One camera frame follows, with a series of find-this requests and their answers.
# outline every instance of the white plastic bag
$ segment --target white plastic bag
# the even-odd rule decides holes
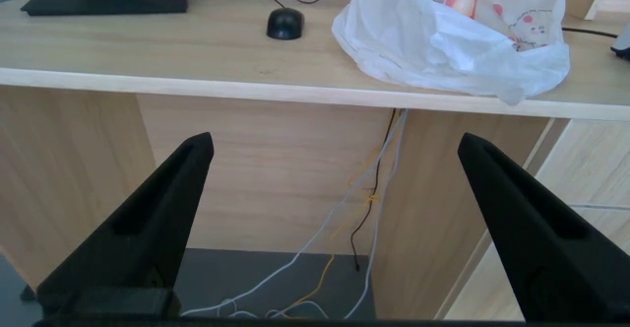
[[[432,0],[351,0],[333,34],[379,80],[514,105],[569,73],[564,1],[478,0],[473,20]]]

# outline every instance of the desk top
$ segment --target desk top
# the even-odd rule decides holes
[[[0,4],[0,85],[630,121],[630,62],[614,57],[607,37],[566,33],[568,79],[509,106],[363,74],[331,33],[348,0],[297,6],[306,26],[294,41],[265,36],[278,7],[271,0],[189,0],[181,15],[39,18],[20,12],[27,1]],[[576,23],[620,33],[625,21],[567,25]]]

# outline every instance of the black mouse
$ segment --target black mouse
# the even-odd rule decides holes
[[[278,40],[293,40],[302,36],[304,15],[292,8],[278,8],[269,15],[267,36]]]

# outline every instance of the white cable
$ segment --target white cable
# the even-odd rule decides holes
[[[603,210],[620,210],[627,211],[630,207],[623,205],[603,205],[603,204],[567,204],[573,209],[603,209]]]
[[[297,258],[302,254],[302,252],[304,252],[306,249],[308,249],[308,247],[310,247],[310,245],[313,243],[313,241],[315,240],[315,238],[317,238],[320,233],[322,233],[322,231],[324,230],[324,228],[326,227],[326,225],[328,224],[328,222],[331,220],[331,217],[333,216],[333,214],[335,214],[335,212],[337,212],[337,210],[342,207],[347,199],[350,197],[350,195],[354,192],[354,190],[356,190],[356,188],[359,186],[359,184],[367,177],[367,175],[372,171],[372,169],[374,169],[374,167],[378,164],[378,162],[381,160],[381,158],[383,157],[383,155],[385,154],[385,149],[387,149],[387,145],[389,145],[390,141],[392,141],[393,135],[396,133],[396,129],[398,128],[398,126],[401,124],[403,118],[407,118],[407,116],[405,115],[404,117],[400,117],[398,119],[398,121],[396,122],[396,124],[392,127],[392,130],[390,132],[390,135],[388,135],[387,140],[385,140],[385,143],[383,143],[383,147],[381,148],[381,152],[379,153],[378,157],[374,160],[374,162],[372,163],[372,165],[370,166],[370,168],[368,168],[361,176],[359,179],[357,179],[353,184],[352,187],[350,188],[350,190],[346,193],[346,196],[344,197],[344,199],[342,199],[341,202],[337,203],[337,205],[335,205],[335,207],[330,211],[330,213],[328,213],[328,217],[326,217],[326,220],[324,221],[324,223],[322,223],[322,225],[319,227],[319,229],[317,230],[317,232],[315,232],[315,234],[311,237],[311,239],[308,240],[308,242],[306,242],[306,244],[299,250],[297,251],[297,253],[295,253],[295,255],[293,256],[293,259],[291,259],[288,263],[284,264],[283,266],[281,266],[277,271],[275,271],[274,273],[270,274],[267,278],[265,278],[263,281],[261,281],[260,283],[258,283],[258,285],[256,285],[254,288],[252,288],[251,290],[238,295],[237,297],[231,298],[230,300],[233,301],[237,301],[238,299],[244,298],[246,296],[248,296],[249,294],[252,294],[254,292],[256,292],[260,287],[262,287],[263,285],[265,285],[267,282],[269,282],[273,277],[275,277],[276,275],[278,275],[279,273],[281,273],[282,271],[284,271],[286,268],[290,267],[291,265],[293,265],[293,263],[295,263],[295,261],[297,260]],[[222,306],[225,306],[226,304],[228,304],[229,302],[222,302],[220,304],[214,305],[214,306],[210,306],[210,307],[202,307],[202,308],[193,308],[193,309],[189,309],[188,311],[185,311],[181,314],[181,316],[185,316],[187,314],[191,314],[191,313],[198,313],[198,312],[205,312],[205,311],[212,311],[214,309],[220,308]]]
[[[234,304],[234,312],[238,311],[238,305],[236,304],[236,301],[234,301],[233,299],[226,298],[225,300],[221,301],[221,303],[224,303],[224,302],[231,302],[231,303],[233,303]],[[220,307],[217,308],[217,317],[221,317],[221,308]]]
[[[258,316],[256,316],[255,314],[253,314],[251,312],[247,312],[247,311],[236,311],[236,312],[230,314],[227,317],[233,318],[233,317],[238,316],[239,314],[243,314],[243,315],[248,316],[248,317],[258,318]]]
[[[346,317],[344,317],[344,319],[347,319],[350,316],[352,316],[352,314],[358,309],[358,307],[361,305],[361,303],[365,299],[365,295],[367,294],[367,289],[369,288],[370,272],[372,271],[372,263],[374,262],[374,252],[376,251],[376,241],[378,240],[378,229],[380,227],[381,214],[383,213],[383,202],[385,201],[385,195],[387,194],[387,189],[390,186],[390,182],[392,181],[394,174],[396,174],[396,171],[398,170],[398,161],[401,156],[401,144],[403,142],[403,135],[405,134],[405,125],[407,125],[407,114],[408,112],[405,110],[403,113],[403,116],[401,116],[401,119],[403,120],[403,128],[401,129],[401,135],[398,139],[398,144],[396,145],[396,159],[394,160],[394,168],[392,169],[390,176],[387,178],[387,182],[385,183],[385,186],[383,187],[383,194],[381,195],[382,199],[379,205],[378,214],[376,216],[376,224],[374,225],[375,229],[374,229],[374,239],[372,241],[372,251],[370,252],[370,259],[369,259],[369,263],[367,264],[367,272],[365,272],[365,285],[363,287],[363,293],[361,294],[361,297],[358,299],[358,301],[356,302],[352,310],[347,313]]]
[[[284,310],[282,310],[282,311],[278,311],[278,310],[269,310],[269,311],[265,314],[265,316],[269,316],[269,313],[270,313],[270,312],[272,312],[272,311],[274,311],[276,314],[275,314],[275,315],[273,315],[273,316],[271,316],[271,317],[269,317],[269,318],[278,317],[278,316],[280,316],[280,315],[286,314],[287,312],[289,312],[289,311],[293,310],[294,308],[296,308],[296,307],[298,307],[298,306],[300,306],[300,305],[305,305],[305,304],[309,304],[309,305],[313,305],[313,306],[315,306],[315,307],[316,307],[316,308],[317,308],[317,309],[318,309],[318,310],[322,313],[322,315],[323,315],[326,319],[330,319],[330,318],[328,317],[328,315],[326,314],[326,312],[324,312],[324,309],[322,308],[322,306],[320,306],[320,305],[318,305],[316,302],[314,302],[314,301],[310,301],[310,300],[306,300],[306,301],[303,301],[303,302],[301,302],[301,303],[299,303],[299,304],[296,304],[296,305],[294,305],[294,306],[287,307],[287,308],[285,308],[285,309],[284,309]]]

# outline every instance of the wooden desk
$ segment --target wooden desk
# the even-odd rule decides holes
[[[189,245],[294,252],[373,159],[388,108],[412,109],[372,274],[383,318],[444,316],[466,303],[454,301],[489,245],[457,160],[466,131],[568,202],[630,205],[630,65],[608,50],[610,39],[566,34],[569,78],[511,107],[362,74],[330,33],[347,0],[300,6],[305,35],[291,42],[265,37],[270,0],[190,0],[185,15],[33,19],[19,12],[25,2],[0,5],[0,244],[33,286],[202,131],[217,153]],[[619,32],[622,23],[593,28]],[[354,195],[310,252],[349,254],[352,228],[332,247],[327,235],[365,197]],[[599,210],[626,218],[630,231],[626,212]],[[357,238],[360,254],[373,224]]]

